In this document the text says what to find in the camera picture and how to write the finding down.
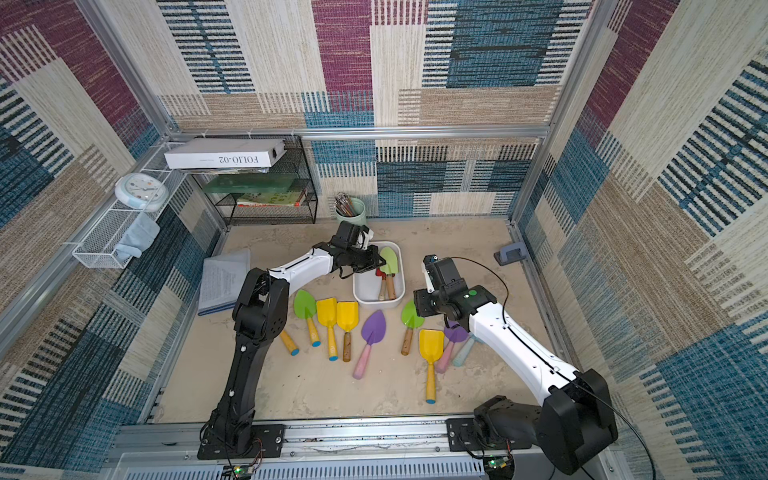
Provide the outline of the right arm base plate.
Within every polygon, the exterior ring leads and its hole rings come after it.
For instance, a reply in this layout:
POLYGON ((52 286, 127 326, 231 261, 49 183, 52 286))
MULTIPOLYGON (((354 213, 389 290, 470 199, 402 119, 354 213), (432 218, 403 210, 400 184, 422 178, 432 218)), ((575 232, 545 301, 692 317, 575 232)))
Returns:
POLYGON ((504 437, 491 427, 483 426, 480 421, 469 417, 452 417, 445 421, 449 449, 452 452, 473 453, 518 449, 533 446, 530 440, 504 437))

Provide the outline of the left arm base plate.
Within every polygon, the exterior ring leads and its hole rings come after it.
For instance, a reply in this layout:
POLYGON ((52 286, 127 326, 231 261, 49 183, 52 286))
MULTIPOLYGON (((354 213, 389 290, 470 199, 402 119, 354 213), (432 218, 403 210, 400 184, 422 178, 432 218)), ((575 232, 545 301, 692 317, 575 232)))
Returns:
POLYGON ((284 424, 241 425, 237 428, 206 423, 200 431, 198 460, 279 458, 284 424))

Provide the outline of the light blue shovel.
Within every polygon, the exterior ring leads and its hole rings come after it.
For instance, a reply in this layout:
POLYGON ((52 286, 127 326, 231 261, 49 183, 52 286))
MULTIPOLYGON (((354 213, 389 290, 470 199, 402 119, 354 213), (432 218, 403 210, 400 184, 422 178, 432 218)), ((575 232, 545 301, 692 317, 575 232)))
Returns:
POLYGON ((460 368, 464 365, 466 362, 467 357, 469 356, 473 346, 478 342, 477 338, 471 334, 468 339, 464 342, 463 346, 460 348, 458 353, 454 356, 452 360, 452 365, 460 368))

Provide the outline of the red shovel wooden handle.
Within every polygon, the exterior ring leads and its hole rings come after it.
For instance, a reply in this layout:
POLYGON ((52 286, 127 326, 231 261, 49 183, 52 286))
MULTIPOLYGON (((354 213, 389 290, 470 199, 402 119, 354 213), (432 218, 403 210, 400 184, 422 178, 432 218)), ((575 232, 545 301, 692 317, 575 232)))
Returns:
POLYGON ((384 301, 388 299, 386 274, 380 269, 376 269, 376 276, 380 279, 380 288, 378 293, 378 300, 384 301))

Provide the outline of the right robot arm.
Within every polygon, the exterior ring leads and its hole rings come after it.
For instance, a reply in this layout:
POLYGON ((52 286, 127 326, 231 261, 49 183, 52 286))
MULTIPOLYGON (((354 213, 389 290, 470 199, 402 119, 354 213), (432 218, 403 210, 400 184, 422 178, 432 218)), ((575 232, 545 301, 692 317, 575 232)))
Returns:
POLYGON ((422 317, 443 316, 446 325, 474 335, 499 355, 535 398, 515 403, 497 395, 473 411, 462 432, 474 448, 539 447, 553 467, 572 475, 618 438, 605 379, 558 358, 529 335, 481 285, 470 287, 451 258, 427 255, 426 286, 414 293, 422 317))

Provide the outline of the light green shovel wooden handle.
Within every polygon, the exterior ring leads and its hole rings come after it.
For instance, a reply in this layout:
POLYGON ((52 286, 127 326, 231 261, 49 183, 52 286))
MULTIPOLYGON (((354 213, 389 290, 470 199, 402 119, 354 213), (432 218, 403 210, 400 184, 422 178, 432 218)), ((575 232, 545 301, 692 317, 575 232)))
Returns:
POLYGON ((381 267, 381 270, 384 273, 388 298, 394 300, 397 297, 394 275, 399 272, 398 258, 396 252, 391 247, 383 248, 380 251, 380 255, 385 260, 385 264, 381 267))

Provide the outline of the white plastic storage box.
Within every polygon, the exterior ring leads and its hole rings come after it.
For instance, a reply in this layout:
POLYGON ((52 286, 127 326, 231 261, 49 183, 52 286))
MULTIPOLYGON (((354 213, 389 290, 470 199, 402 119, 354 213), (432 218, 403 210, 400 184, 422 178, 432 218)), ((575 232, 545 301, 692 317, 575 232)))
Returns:
POLYGON ((391 241, 373 242, 373 245, 378 246, 380 249, 391 247, 396 252, 399 264, 399 272, 394 276, 397 297, 394 300, 390 300, 389 298, 384 301, 378 300, 380 279, 376 276, 374 271, 367 271, 352 276, 353 295, 361 307, 366 307, 372 310, 394 309, 402 302, 406 290, 406 279, 404 276, 405 267, 402 259, 402 251, 396 243, 391 241))

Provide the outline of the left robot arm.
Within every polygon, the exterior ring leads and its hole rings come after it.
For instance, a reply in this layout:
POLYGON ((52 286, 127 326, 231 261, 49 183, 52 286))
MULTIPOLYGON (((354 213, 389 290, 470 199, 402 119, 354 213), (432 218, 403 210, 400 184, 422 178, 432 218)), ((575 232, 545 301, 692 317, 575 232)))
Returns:
POLYGON ((255 457, 258 436, 251 431, 255 393, 273 341, 284 331, 289 298, 308 283, 349 267, 353 274, 384 265, 366 225, 340 223, 329 241, 272 269, 251 269, 235 302, 232 318, 235 351, 225 391, 200 430, 197 458, 219 460, 255 457))

